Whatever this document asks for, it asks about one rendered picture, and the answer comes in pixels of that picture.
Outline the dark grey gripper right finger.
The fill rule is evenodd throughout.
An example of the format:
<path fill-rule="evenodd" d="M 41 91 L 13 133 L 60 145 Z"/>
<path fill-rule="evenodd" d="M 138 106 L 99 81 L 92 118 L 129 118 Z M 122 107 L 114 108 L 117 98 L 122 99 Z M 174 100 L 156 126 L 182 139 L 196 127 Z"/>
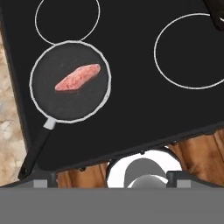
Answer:
<path fill-rule="evenodd" d="M 166 184 L 168 188 L 221 188 L 221 185 L 202 180 L 188 171 L 168 171 L 166 177 L 168 179 L 168 183 Z"/>

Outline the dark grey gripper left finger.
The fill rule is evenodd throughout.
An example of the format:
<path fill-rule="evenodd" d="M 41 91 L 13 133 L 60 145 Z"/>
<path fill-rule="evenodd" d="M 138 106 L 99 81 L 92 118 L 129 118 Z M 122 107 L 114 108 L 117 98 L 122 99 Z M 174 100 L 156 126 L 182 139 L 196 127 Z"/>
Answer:
<path fill-rule="evenodd" d="M 56 174 L 50 172 L 33 173 L 29 177 L 3 185 L 3 188 L 18 187 L 18 188 L 55 188 Z"/>

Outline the white and grey round object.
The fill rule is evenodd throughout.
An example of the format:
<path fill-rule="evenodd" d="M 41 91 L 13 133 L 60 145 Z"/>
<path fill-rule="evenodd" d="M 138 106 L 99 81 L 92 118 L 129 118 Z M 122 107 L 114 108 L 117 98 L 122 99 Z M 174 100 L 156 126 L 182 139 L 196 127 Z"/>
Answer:
<path fill-rule="evenodd" d="M 165 147 L 144 151 L 108 163 L 106 183 L 108 188 L 128 188 L 144 175 L 152 175 L 167 183 L 168 171 L 181 171 L 178 157 Z"/>

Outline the black frying pan, silver rim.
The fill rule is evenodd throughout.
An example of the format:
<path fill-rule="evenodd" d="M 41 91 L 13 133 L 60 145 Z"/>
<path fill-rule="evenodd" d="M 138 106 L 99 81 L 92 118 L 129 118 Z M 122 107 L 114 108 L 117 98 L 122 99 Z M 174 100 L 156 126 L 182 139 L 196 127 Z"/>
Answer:
<path fill-rule="evenodd" d="M 76 68 L 99 64 L 101 71 L 77 90 L 56 91 L 55 86 Z M 36 60 L 30 75 L 31 99 L 45 118 L 45 124 L 28 150 L 18 174 L 25 179 L 47 139 L 58 123 L 73 124 L 87 120 L 107 102 L 111 92 L 109 63 L 94 46 L 83 41 L 68 40 L 46 49 Z"/>

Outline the black hob with white rings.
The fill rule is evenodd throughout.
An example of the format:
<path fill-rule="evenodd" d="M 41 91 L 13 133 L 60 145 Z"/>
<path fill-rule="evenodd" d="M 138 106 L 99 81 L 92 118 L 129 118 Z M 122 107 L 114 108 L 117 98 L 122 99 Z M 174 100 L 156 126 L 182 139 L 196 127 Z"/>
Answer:
<path fill-rule="evenodd" d="M 95 165 L 224 127 L 224 31 L 202 0 L 0 0 L 0 20 L 28 150 L 46 122 L 29 89 L 46 49 L 89 43 L 111 72 L 104 106 L 56 124 L 33 170 Z"/>

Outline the pink raw steak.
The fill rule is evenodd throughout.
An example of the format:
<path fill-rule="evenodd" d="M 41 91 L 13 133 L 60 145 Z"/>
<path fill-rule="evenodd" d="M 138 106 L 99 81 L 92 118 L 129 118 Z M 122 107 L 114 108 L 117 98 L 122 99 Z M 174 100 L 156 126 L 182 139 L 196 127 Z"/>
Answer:
<path fill-rule="evenodd" d="M 56 86 L 56 91 L 70 91 L 81 88 L 85 83 L 94 78 L 101 71 L 99 64 L 91 64 L 76 68 Z"/>

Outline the dark brown pan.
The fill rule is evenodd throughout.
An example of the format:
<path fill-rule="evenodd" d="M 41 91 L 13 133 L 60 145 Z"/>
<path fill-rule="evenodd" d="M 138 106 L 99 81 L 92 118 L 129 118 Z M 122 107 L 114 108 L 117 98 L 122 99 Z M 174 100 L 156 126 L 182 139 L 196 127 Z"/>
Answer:
<path fill-rule="evenodd" d="M 220 0 L 202 0 L 205 4 L 215 28 L 224 32 L 224 5 Z"/>

